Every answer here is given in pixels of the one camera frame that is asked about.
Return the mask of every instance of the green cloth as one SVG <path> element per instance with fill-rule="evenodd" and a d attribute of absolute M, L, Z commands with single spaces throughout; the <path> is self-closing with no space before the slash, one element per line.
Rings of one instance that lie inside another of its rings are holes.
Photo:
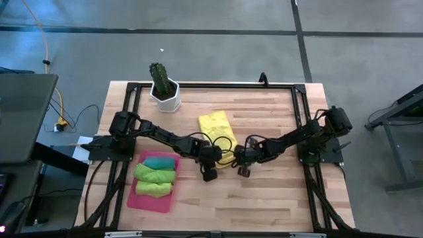
<path fill-rule="evenodd" d="M 172 184 L 169 182 L 164 182 L 161 184 L 156 184 L 153 182 L 144 182 L 138 181 L 135 188 L 135 193 L 137 195 L 148 195 L 155 198 L 161 198 L 172 192 Z"/>
<path fill-rule="evenodd" d="M 168 170 L 175 168 L 175 161 L 170 157 L 149 156 L 145 158 L 143 165 L 150 169 Z"/>
<path fill-rule="evenodd" d="M 134 171 L 134 177 L 143 182 L 173 182 L 176 178 L 175 171 L 161 171 L 150 169 L 149 167 L 138 163 Z"/>

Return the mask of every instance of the folded towel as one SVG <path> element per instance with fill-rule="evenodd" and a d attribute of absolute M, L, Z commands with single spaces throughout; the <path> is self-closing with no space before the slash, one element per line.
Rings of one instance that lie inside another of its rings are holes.
<path fill-rule="evenodd" d="M 231 147 L 231 143 L 228 141 L 228 139 L 218 139 L 215 144 L 218 145 L 221 149 L 230 149 L 232 151 L 235 149 L 235 146 L 237 146 L 237 139 L 232 132 L 232 128 L 229 124 L 229 121 L 227 120 L 225 111 L 213 112 L 208 115 L 199 116 L 198 122 L 200 124 L 201 132 L 207 134 L 211 140 L 215 140 L 219 136 L 226 136 L 232 141 Z M 235 158 L 232 153 L 224 153 L 222 154 L 222 159 L 219 161 L 219 163 L 224 165 L 216 163 L 216 167 L 220 169 L 229 166 L 230 162 L 234 159 Z"/>
<path fill-rule="evenodd" d="M 162 171 L 150 169 L 149 167 L 138 163 L 134 171 L 134 177 L 144 182 L 173 182 L 176 178 L 175 171 Z"/>
<path fill-rule="evenodd" d="M 148 156 L 145 158 L 143 165 L 150 169 L 174 170 L 175 168 L 174 159 L 169 157 Z"/>
<path fill-rule="evenodd" d="M 170 194 L 172 192 L 172 187 L 172 184 L 169 182 L 157 184 L 153 182 L 143 182 L 139 180 L 137 182 L 137 186 L 135 187 L 135 194 L 161 198 Z"/>

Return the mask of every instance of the pink tray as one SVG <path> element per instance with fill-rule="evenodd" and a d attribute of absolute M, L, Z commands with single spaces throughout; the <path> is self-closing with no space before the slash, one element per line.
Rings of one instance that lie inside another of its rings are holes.
<path fill-rule="evenodd" d="M 178 178 L 179 170 L 179 156 L 172 153 L 163 153 L 158 151 L 142 151 L 141 156 L 139 157 L 138 163 L 144 162 L 145 158 L 149 156 L 160 156 L 160 157 L 170 157 L 175 160 L 175 173 L 176 178 Z M 173 203 L 173 194 L 176 188 L 176 179 L 173 182 L 173 189 L 169 195 L 163 196 L 161 198 L 154 198 L 147 195 L 137 195 L 135 194 L 135 187 L 137 185 L 137 179 L 134 178 L 132 181 L 130 195 L 126 205 L 129 208 L 136 208 L 142 210 L 148 210 L 153 212 L 168 213 L 171 211 L 171 206 Z"/>

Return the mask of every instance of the laptop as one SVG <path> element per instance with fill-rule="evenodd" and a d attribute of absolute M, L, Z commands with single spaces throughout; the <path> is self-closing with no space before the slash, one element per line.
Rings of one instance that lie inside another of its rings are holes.
<path fill-rule="evenodd" d="M 0 74 L 0 164 L 30 159 L 57 80 L 54 74 Z"/>

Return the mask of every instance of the potted cactus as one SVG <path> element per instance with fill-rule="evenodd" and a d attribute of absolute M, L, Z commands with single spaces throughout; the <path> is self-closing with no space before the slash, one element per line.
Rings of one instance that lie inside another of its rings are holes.
<path fill-rule="evenodd" d="M 165 66 L 161 63 L 150 65 L 153 86 L 150 95 L 157 101 L 161 112 L 175 112 L 180 106 L 179 84 L 167 77 Z"/>

